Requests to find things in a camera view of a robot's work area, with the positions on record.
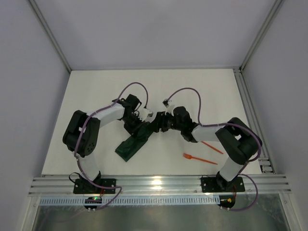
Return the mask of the dark green cloth napkin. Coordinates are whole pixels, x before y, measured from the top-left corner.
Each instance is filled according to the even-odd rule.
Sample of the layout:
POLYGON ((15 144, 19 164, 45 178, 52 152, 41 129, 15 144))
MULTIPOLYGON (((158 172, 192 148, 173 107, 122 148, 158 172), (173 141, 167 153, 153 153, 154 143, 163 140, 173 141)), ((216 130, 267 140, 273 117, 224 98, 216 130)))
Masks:
POLYGON ((115 149, 115 152, 125 162, 130 160, 152 135, 153 131, 149 128, 149 125, 150 122, 143 123, 135 135, 131 135, 115 149))

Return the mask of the orange plastic fork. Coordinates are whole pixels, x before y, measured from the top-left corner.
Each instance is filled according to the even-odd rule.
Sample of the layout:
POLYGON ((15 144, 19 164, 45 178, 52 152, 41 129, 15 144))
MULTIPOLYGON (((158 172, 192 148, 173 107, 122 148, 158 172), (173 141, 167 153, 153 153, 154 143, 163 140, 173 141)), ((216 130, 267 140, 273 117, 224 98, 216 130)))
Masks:
POLYGON ((183 153, 183 157, 186 158, 186 159, 190 159, 190 160, 194 159, 194 160, 202 161, 202 162, 213 164, 213 165, 218 165, 218 163, 216 163, 216 162, 212 162, 212 161, 209 161, 209 160, 206 160, 206 159, 195 157, 195 156, 192 156, 192 155, 187 154, 187 153, 183 153))

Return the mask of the orange plastic knife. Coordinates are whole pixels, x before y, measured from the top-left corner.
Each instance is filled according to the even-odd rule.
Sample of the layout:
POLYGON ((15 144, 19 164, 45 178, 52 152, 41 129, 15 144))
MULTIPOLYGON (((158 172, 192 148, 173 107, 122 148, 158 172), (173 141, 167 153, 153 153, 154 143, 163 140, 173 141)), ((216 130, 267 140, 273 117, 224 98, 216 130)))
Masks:
POLYGON ((202 141, 201 143, 204 144, 204 145, 206 145, 207 147, 211 148, 212 150, 214 150, 214 151, 220 153, 220 154, 224 154, 222 151, 220 151, 219 149, 215 148, 214 146, 212 146, 212 145, 206 143, 205 141, 202 141))

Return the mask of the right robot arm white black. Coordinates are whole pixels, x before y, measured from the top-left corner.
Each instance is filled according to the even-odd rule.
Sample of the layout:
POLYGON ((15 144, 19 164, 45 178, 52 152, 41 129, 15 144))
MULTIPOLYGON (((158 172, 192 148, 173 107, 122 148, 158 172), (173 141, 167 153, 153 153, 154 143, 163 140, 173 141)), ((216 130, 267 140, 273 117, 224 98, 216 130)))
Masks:
POLYGON ((172 113, 158 112, 150 123, 150 130, 159 133, 177 130, 188 142, 218 141, 228 158, 215 177, 202 177, 203 192, 231 192, 242 183, 238 177, 250 158, 262 147, 261 139, 239 118, 233 117, 227 123, 202 126, 194 122, 185 107, 176 107, 172 113))

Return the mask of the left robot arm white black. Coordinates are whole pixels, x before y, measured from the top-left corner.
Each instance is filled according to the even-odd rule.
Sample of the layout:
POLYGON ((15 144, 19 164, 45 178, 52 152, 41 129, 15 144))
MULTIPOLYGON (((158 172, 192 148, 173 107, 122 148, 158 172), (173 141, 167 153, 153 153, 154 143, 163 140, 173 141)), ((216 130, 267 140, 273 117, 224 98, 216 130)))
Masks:
POLYGON ((115 152, 128 161, 147 142, 146 122, 152 112, 146 107, 139 108, 140 100, 130 94, 125 99, 113 100, 109 106, 86 113, 77 110, 73 113, 63 135, 63 143, 73 152, 81 178, 91 185, 98 185, 95 180, 100 175, 96 166, 94 150, 97 146, 99 131, 105 125, 122 120, 124 129, 130 137, 123 141, 115 152))

